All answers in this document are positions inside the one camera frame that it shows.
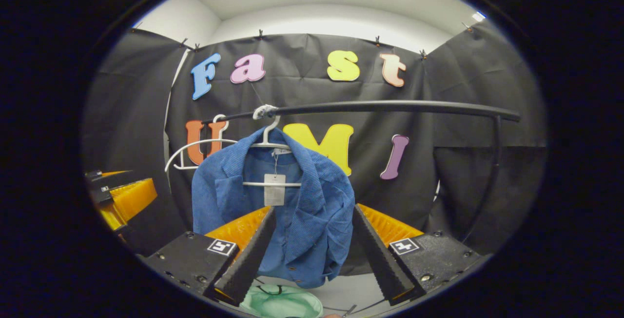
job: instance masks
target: metal rod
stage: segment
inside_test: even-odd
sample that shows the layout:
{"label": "metal rod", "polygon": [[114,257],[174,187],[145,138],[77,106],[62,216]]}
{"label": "metal rod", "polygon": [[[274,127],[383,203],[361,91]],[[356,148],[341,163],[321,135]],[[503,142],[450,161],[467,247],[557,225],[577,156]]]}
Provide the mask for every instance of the metal rod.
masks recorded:
{"label": "metal rod", "polygon": [[[325,104],[300,105],[295,107],[278,108],[271,111],[269,116],[288,116],[291,114],[332,113],[332,112],[422,112],[422,113],[450,113],[467,114],[470,116],[496,117],[514,122],[520,121],[520,114],[508,109],[460,102],[425,101],[425,100],[377,100],[377,101],[348,101],[328,102]],[[217,122],[238,118],[251,118],[253,112],[233,114],[217,118]]]}
{"label": "metal rod", "polygon": [[464,235],[462,239],[462,244],[468,240],[472,231],[474,231],[475,226],[477,225],[477,220],[481,215],[481,211],[483,207],[486,205],[488,198],[490,197],[490,193],[492,193],[492,189],[496,184],[496,180],[499,176],[499,169],[501,168],[501,160],[502,160],[502,142],[501,142],[501,116],[495,116],[492,119],[493,122],[493,158],[492,158],[492,169],[490,169],[490,176],[487,179],[486,188],[483,191],[483,196],[481,197],[481,202],[477,204],[477,209],[474,211],[474,215],[468,223],[468,230],[466,231],[466,235]]}

